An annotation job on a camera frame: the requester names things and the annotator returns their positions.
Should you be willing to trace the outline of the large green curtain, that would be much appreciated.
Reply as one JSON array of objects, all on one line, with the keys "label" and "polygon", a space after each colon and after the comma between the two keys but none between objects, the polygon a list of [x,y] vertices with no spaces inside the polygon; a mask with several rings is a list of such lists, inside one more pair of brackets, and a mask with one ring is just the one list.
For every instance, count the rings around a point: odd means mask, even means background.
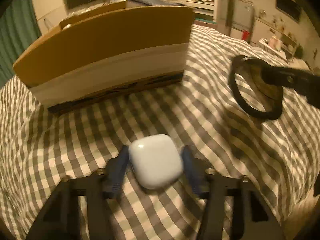
[{"label": "large green curtain", "polygon": [[15,75],[14,62],[40,36],[32,0],[13,0],[1,16],[1,87]]}]

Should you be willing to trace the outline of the black tape roll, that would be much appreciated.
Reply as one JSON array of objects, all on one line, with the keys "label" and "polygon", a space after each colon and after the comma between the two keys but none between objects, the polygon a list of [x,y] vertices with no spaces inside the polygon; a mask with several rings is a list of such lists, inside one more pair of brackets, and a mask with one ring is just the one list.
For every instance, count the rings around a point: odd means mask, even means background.
[{"label": "black tape roll", "polygon": [[[270,68],[271,66],[262,59],[237,55],[232,58],[231,71],[228,78],[229,87],[238,105],[245,113],[261,121],[277,120],[283,112],[283,88],[269,85],[262,79],[263,70]],[[246,102],[236,84],[236,74],[244,78],[254,92],[255,97],[262,104],[264,111],[259,111]]]}]

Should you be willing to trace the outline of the white earbuds case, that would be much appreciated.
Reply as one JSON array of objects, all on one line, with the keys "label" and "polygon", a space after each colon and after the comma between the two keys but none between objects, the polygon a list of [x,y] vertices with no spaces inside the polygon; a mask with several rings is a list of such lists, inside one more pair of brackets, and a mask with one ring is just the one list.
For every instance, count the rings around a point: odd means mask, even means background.
[{"label": "white earbuds case", "polygon": [[173,140],[165,134],[137,139],[129,145],[129,159],[139,184],[147,190],[165,187],[183,172]]}]

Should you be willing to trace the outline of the brown cardboard box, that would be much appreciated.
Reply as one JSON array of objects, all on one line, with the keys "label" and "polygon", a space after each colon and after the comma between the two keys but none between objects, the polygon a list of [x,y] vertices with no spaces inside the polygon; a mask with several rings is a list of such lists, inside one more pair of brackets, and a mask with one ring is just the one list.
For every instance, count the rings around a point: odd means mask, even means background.
[{"label": "brown cardboard box", "polygon": [[14,62],[53,113],[180,82],[194,13],[178,5],[114,3],[61,21]]}]

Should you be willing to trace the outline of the grey checkered bed quilt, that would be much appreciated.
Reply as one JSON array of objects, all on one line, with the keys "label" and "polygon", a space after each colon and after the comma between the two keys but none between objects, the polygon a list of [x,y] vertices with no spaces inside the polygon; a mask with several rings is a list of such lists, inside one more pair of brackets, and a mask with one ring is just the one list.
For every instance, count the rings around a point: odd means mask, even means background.
[{"label": "grey checkered bed quilt", "polygon": [[75,111],[48,112],[13,77],[1,89],[1,219],[24,239],[44,202],[66,175],[104,167],[123,144],[169,135],[223,176],[248,176],[284,221],[319,173],[319,110],[285,89],[276,121],[252,120],[228,87],[236,55],[283,62],[244,41],[198,25],[190,36],[181,83],[102,101]]}]

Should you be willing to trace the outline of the black range hood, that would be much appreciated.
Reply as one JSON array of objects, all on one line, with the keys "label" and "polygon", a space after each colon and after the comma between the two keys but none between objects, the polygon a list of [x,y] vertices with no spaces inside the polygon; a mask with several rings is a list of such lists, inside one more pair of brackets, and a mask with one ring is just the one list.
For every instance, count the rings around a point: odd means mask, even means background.
[{"label": "black range hood", "polygon": [[276,0],[276,8],[294,21],[300,21],[302,9],[295,0]]}]

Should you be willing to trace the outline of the small white side table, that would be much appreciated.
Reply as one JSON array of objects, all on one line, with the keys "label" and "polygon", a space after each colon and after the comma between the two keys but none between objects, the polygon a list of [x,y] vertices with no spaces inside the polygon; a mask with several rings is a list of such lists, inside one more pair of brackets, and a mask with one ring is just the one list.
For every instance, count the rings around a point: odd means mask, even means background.
[{"label": "small white side table", "polygon": [[280,59],[287,61],[285,51],[282,49],[282,42],[276,36],[272,36],[269,39],[261,38],[258,42],[258,46],[264,51],[276,55]]}]

